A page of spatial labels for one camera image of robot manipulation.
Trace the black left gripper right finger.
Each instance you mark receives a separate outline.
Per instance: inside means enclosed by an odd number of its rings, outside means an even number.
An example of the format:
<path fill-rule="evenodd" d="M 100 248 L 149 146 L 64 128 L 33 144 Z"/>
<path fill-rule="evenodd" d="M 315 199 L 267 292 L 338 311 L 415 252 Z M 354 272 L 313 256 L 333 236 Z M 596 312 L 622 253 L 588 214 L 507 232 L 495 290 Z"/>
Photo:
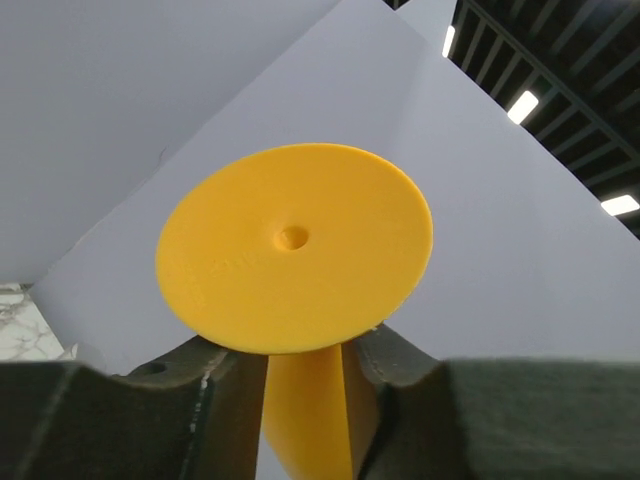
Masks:
<path fill-rule="evenodd" d="M 360 479 L 635 479 L 639 367 L 438 360 L 387 326 L 344 347 Z"/>

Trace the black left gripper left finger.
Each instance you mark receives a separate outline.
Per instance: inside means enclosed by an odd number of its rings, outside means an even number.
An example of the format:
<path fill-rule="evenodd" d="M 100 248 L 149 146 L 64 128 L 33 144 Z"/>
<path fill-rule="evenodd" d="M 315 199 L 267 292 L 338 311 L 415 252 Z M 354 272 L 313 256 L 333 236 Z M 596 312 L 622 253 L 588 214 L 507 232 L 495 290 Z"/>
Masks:
<path fill-rule="evenodd" d="M 5 479 L 251 479 L 265 360 L 194 337 L 128 375 L 1 366 Z"/>

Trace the yellow plastic wine glass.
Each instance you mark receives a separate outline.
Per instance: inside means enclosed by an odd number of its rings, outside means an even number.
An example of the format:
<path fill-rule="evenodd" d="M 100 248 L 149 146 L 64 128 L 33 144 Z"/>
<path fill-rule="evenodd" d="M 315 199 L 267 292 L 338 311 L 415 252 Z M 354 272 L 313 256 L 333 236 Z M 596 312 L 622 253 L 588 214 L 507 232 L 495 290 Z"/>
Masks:
<path fill-rule="evenodd" d="M 352 146 L 285 145 L 242 158 L 169 215 L 155 273 L 199 336 L 267 357 L 262 427 L 293 479 L 354 479 L 378 429 L 354 341 L 420 282 L 429 206 L 409 176 Z"/>

